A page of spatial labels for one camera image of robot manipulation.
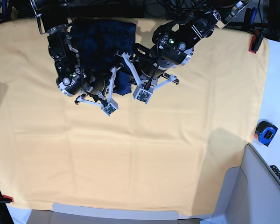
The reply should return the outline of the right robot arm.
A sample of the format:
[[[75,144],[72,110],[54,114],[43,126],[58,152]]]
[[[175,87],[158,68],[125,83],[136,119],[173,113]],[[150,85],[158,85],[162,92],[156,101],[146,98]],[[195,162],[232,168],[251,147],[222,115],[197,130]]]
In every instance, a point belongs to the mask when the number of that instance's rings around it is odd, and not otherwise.
[[[40,34],[47,34],[49,55],[57,71],[56,85],[59,91],[69,97],[76,96],[76,104],[87,102],[90,96],[95,102],[105,105],[107,86],[112,73],[94,74],[83,69],[82,47],[75,40],[69,28],[70,6],[66,0],[32,0]]]

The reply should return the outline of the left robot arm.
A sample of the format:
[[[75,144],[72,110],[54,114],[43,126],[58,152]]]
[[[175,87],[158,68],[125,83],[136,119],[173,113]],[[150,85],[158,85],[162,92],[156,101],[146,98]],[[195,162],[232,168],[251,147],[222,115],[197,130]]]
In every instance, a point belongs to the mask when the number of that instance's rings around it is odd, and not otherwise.
[[[148,88],[159,77],[169,78],[168,69],[185,65],[200,40],[210,37],[216,26],[227,25],[247,4],[248,0],[199,0],[177,19],[160,25],[152,36],[153,47],[133,45],[138,75],[133,84]]]

